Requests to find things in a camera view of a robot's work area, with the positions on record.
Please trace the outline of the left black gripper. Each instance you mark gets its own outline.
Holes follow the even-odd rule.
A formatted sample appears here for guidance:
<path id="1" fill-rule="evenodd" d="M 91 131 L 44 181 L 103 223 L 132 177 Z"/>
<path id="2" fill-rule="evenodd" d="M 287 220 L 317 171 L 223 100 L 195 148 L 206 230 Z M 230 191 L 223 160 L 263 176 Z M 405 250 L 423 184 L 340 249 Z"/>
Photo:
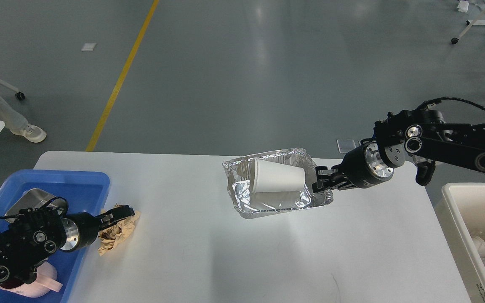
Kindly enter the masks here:
<path id="1" fill-rule="evenodd" d="M 95 242 L 99 231 L 106 230 L 124 219 L 135 215 L 129 205 L 120 205 L 100 215 L 78 212 L 64 215 L 61 219 L 65 231 L 65 241 L 60 250 L 72 253 Z"/>

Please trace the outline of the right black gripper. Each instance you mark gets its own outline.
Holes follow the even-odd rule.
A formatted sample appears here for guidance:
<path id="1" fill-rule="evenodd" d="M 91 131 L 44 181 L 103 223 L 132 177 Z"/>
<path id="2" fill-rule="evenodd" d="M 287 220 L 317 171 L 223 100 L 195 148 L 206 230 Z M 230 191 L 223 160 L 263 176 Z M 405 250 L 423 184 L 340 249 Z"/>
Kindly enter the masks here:
<path id="1" fill-rule="evenodd" d="M 366 142 L 348 152 L 340 165 L 317 166 L 312 192 L 326 190 L 367 189 L 391 180 L 394 169 L 381 159 L 378 145 Z"/>

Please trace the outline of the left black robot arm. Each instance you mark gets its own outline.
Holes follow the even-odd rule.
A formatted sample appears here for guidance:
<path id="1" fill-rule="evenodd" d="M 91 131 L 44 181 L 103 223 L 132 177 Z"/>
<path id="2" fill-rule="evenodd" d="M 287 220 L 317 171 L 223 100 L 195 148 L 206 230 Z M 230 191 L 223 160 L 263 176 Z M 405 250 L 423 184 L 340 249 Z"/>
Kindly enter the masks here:
<path id="1" fill-rule="evenodd" d="M 0 284 L 31 284 L 40 276 L 38 267 L 61 250 L 72 253 L 96 241 L 101 231 L 135 215 L 129 205 L 100 215 L 68 214 L 66 199 L 53 197 L 38 207 L 0 215 Z"/>

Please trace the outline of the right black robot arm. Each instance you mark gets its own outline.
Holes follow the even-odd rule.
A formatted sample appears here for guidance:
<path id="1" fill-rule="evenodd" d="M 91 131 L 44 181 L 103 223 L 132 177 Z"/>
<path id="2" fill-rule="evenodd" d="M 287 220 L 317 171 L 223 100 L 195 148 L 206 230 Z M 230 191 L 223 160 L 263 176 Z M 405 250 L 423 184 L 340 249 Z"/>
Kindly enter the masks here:
<path id="1" fill-rule="evenodd" d="M 385 120 L 375 122 L 372 137 L 363 139 L 340 164 L 315 168 L 312 192 L 367 189 L 389 181 L 406 155 L 413 158 L 421 186 L 431 182 L 438 162 L 485 174 L 485 123 L 446 123 L 440 111 L 431 109 L 452 99 L 434 98 L 412 111 L 389 112 Z M 485 112 L 485 106 L 457 100 Z"/>

